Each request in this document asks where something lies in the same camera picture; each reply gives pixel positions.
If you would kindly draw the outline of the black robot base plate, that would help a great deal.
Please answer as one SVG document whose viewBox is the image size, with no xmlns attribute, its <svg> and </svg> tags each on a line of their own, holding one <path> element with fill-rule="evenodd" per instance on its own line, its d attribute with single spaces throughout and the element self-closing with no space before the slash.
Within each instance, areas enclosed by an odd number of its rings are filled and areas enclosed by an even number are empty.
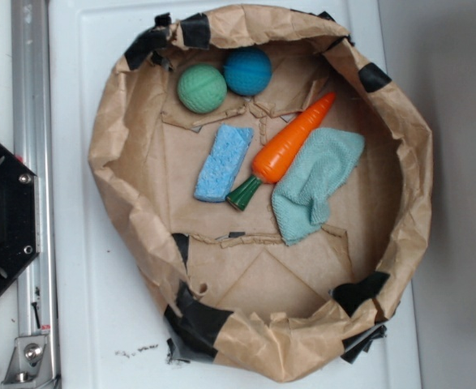
<svg viewBox="0 0 476 389">
<path fill-rule="evenodd" d="M 0 143 L 0 296 L 37 256 L 36 175 Z"/>
</svg>

